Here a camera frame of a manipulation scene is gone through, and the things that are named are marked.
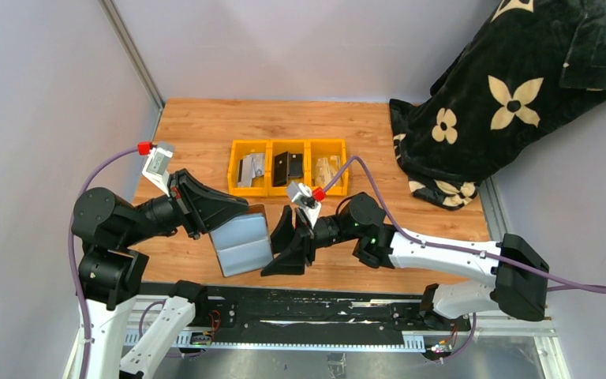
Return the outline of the brown leather card holder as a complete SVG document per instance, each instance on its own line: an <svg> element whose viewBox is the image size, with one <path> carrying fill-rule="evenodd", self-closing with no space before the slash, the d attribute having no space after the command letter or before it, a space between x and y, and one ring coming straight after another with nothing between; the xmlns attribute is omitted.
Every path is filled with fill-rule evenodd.
<svg viewBox="0 0 606 379"><path fill-rule="evenodd" d="M250 205L209 235L223 277L261 270L273 260L264 205Z"/></svg>

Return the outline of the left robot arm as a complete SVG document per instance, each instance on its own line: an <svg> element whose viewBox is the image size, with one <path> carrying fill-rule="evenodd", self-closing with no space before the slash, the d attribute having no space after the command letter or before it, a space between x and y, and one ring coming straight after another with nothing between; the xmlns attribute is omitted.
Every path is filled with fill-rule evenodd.
<svg viewBox="0 0 606 379"><path fill-rule="evenodd" d="M96 187L84 191L74 205L71 233L84 251L79 264L87 310L82 326L92 334L90 351L82 358L90 378L151 378L182 329L211 320L208 288L179 280L136 346L122 352L148 264L148 256L132 247L173 236L178 228L198 239L249 209L246 199L209 188L186 169L171 174L166 187L162 196L138 206Z"/></svg>

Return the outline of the gold credit card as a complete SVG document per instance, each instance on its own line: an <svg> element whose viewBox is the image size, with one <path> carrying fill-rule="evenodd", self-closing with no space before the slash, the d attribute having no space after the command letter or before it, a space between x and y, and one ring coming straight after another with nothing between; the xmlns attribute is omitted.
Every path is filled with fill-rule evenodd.
<svg viewBox="0 0 606 379"><path fill-rule="evenodd" d="M318 158L314 171L314 184L319 187L325 187L338 174L342 166L340 156L324 156Z"/></svg>

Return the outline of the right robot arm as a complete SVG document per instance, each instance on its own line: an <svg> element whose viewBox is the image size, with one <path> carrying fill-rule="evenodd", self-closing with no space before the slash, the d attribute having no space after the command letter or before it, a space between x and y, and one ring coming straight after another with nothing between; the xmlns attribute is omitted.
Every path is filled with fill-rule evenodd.
<svg viewBox="0 0 606 379"><path fill-rule="evenodd" d="M468 242L399 231L374 198L359 193L331 216L311 221L307 208L285 206L271 233L273 259L262 276L305 272L316 251L354 241L353 255L370 268L424 268L463 277L457 284L425 288L423 317L456 319L468 313L500 310L523 321L545 316L549 272L546 261L521 236L498 242Z"/></svg>

